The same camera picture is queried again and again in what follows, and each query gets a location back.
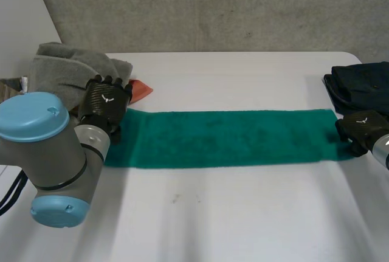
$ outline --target green towel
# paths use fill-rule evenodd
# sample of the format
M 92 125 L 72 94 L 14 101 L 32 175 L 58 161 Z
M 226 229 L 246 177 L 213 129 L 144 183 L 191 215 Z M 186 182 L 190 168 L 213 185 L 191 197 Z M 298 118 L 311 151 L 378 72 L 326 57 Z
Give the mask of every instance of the green towel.
M 129 109 L 112 167 L 207 168 L 345 160 L 331 110 L 148 113 Z

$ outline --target table surface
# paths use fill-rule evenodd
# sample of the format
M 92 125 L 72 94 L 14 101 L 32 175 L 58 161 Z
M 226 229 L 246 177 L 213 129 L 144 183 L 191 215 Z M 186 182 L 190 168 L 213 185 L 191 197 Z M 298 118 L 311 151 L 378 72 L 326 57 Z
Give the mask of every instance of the table surface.
M 132 108 L 332 108 L 322 83 L 344 52 L 112 53 L 154 89 Z M 18 172 L 0 177 L 3 195 Z M 28 183 L 0 218 L 0 261 L 388 261 L 389 174 L 346 162 L 190 170 L 104 168 L 86 221 L 29 215 Z

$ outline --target black cloth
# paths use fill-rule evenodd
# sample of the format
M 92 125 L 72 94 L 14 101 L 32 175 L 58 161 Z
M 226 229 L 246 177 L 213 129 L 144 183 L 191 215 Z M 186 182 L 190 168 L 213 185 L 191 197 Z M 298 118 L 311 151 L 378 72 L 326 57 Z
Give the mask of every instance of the black cloth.
M 375 110 L 389 116 L 389 63 L 334 66 L 324 83 L 336 112 Z

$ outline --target gray cloth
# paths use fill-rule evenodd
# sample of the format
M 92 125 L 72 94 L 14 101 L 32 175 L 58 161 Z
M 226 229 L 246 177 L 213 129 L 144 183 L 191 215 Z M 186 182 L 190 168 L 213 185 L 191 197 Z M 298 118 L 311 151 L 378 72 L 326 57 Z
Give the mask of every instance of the gray cloth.
M 90 78 L 110 75 L 127 83 L 132 69 L 131 63 L 110 59 L 100 52 L 44 43 L 30 66 L 28 90 L 53 93 L 71 110 L 80 103 Z

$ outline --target gray wall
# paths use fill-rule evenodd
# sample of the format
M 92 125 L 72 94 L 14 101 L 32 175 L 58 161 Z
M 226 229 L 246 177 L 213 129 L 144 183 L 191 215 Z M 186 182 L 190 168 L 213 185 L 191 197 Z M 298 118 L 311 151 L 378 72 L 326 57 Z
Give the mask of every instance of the gray wall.
M 336 50 L 389 60 L 389 0 L 44 0 L 64 43 L 104 52 Z

